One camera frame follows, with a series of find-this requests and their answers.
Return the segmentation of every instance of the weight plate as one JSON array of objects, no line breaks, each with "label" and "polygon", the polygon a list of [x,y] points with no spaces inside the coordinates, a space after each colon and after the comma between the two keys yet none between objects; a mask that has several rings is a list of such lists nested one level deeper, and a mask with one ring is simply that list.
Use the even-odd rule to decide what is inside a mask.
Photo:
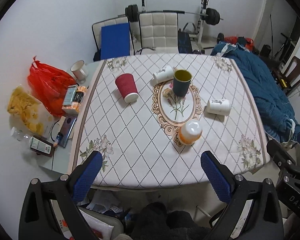
[{"label": "weight plate", "polygon": [[215,18],[214,25],[216,25],[220,22],[220,14],[218,13],[217,10],[215,10],[215,15],[216,15],[216,18]]},{"label": "weight plate", "polygon": [[207,8],[206,9],[206,14],[207,14],[207,17],[205,18],[206,23],[209,24],[209,25],[213,25],[214,24],[214,18],[215,18],[215,11],[211,8]]},{"label": "weight plate", "polygon": [[225,36],[223,33],[219,33],[218,37],[217,37],[217,43],[219,43],[220,41],[224,41],[225,40]]},{"label": "weight plate", "polygon": [[129,21],[129,22],[133,22],[133,17],[132,17],[132,5],[129,5],[126,9],[127,9],[126,16],[128,17],[128,21]]},{"label": "weight plate", "polygon": [[138,5],[133,4],[132,5],[132,18],[133,18],[134,22],[138,21],[138,13],[139,13]]}]

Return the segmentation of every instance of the bottle label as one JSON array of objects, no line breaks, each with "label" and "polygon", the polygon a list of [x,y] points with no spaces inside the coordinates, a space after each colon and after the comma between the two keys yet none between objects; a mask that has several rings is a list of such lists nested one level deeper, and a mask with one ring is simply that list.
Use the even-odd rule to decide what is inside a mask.
[{"label": "bottle label", "polygon": [[74,95],[74,99],[73,99],[72,102],[81,103],[83,96],[84,96],[84,93],[83,93],[83,92],[77,91],[77,92],[75,93],[75,95]]},{"label": "bottle label", "polygon": [[30,139],[30,148],[38,150],[40,152],[50,154],[51,146],[38,140],[37,138],[31,137]]}]

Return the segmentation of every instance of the blue gripper pad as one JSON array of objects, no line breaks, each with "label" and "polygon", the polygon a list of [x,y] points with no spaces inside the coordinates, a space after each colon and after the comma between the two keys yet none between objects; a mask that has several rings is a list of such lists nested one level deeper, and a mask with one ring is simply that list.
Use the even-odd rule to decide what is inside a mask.
[{"label": "blue gripper pad", "polygon": [[74,203],[83,201],[101,167],[102,155],[101,153],[97,152],[73,186],[72,200]]},{"label": "blue gripper pad", "polygon": [[230,185],[206,152],[201,155],[201,167],[206,173],[220,201],[229,204],[231,200]]}]

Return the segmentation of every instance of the red paper cup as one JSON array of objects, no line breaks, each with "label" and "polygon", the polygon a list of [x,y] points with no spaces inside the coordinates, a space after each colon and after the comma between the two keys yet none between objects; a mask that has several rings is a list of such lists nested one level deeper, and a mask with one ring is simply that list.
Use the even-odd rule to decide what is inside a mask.
[{"label": "red paper cup", "polygon": [[125,73],[118,76],[115,79],[115,84],[117,85],[119,92],[126,103],[137,101],[139,95],[132,74]]}]

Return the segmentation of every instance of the red plastic bag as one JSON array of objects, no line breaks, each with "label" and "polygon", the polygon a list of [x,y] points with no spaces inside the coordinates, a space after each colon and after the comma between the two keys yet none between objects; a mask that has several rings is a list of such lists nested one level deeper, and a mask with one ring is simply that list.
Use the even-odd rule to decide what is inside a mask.
[{"label": "red plastic bag", "polygon": [[44,104],[50,114],[62,116],[65,114],[62,103],[68,86],[75,85],[76,82],[67,72],[41,63],[35,57],[27,78],[32,94]]}]

